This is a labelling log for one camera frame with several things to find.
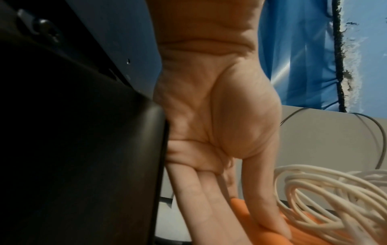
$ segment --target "orange cloth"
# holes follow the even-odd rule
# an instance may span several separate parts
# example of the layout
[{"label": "orange cloth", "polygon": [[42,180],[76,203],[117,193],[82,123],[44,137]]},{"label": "orange cloth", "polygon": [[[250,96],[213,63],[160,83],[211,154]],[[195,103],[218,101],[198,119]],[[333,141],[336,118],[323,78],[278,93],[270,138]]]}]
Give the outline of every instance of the orange cloth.
[{"label": "orange cloth", "polygon": [[293,237],[290,242],[280,234],[270,231],[254,222],[250,217],[244,200],[237,198],[231,199],[231,207],[254,245],[331,245],[318,237],[300,231],[292,226],[288,219],[285,219]]}]

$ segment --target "white cable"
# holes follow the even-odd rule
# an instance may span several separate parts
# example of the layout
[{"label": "white cable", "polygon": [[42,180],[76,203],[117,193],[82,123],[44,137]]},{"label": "white cable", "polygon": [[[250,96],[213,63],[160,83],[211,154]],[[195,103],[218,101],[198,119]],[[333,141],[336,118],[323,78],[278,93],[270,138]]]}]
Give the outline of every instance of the white cable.
[{"label": "white cable", "polygon": [[[278,197],[277,181],[283,173],[290,174],[285,177],[290,208]],[[381,189],[387,186],[387,170],[342,173],[309,165],[290,165],[276,168],[274,185],[280,210],[300,230],[335,245],[387,244],[387,193]],[[324,198],[336,215],[301,190]]]}]

